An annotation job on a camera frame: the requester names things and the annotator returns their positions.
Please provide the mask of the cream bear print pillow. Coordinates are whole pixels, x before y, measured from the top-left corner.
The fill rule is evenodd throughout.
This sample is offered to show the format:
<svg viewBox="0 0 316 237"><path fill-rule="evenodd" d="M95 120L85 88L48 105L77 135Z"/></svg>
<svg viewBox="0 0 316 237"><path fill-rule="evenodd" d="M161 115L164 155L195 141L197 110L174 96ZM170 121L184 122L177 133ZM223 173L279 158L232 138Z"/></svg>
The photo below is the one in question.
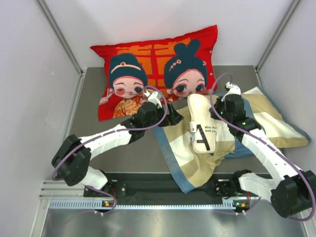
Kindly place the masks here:
<svg viewBox="0 0 316 237"><path fill-rule="evenodd" d="M222 122L211 117L210 98L200 94L188 97L188 108L191 115L190 139L197 154L213 154L216 142L223 132Z"/></svg>

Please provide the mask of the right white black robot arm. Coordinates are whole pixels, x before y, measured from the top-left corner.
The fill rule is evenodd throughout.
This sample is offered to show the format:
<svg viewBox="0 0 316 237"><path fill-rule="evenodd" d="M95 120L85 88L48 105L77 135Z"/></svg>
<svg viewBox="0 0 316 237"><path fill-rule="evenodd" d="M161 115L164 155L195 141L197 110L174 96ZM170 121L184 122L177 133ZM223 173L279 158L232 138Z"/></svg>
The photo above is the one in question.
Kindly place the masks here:
<svg viewBox="0 0 316 237"><path fill-rule="evenodd" d="M244 101L238 94L218 97L211 102L211 117L223 121L229 132L247 147L270 174L266 179L250 170L239 170L230 179L235 195L251 192L267 200L277 214L292 219L295 214L310 209L307 222L316 213L316 175L303 171L268 139L260 124L247 117Z"/></svg>

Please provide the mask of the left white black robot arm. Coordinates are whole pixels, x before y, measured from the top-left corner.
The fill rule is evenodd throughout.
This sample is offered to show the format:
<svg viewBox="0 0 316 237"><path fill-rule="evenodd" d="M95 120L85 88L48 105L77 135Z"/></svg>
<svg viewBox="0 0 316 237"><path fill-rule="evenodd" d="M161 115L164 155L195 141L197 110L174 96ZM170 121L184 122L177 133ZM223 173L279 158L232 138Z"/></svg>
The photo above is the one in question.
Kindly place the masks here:
<svg viewBox="0 0 316 237"><path fill-rule="evenodd" d="M90 161L108 150L139 140L148 129L177 125L182 120L183 116L172 104L161 107L146 102L131 118L112 129L81 138L74 134L68 136L53 158L52 165L68 186L90 186L106 196L111 192L112 184L103 171L90 166Z"/></svg>

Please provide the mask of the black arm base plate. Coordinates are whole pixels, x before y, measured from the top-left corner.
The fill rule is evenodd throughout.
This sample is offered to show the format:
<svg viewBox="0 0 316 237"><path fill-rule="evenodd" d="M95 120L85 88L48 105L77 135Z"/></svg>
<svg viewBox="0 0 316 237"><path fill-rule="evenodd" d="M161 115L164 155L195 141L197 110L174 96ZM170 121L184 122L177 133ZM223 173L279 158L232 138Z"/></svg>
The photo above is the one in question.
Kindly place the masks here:
<svg viewBox="0 0 316 237"><path fill-rule="evenodd" d="M170 173L107 173L109 183L101 189L113 195L118 204L215 204L221 199L248 199L235 193L229 184L231 174L213 174L205 184L183 192Z"/></svg>

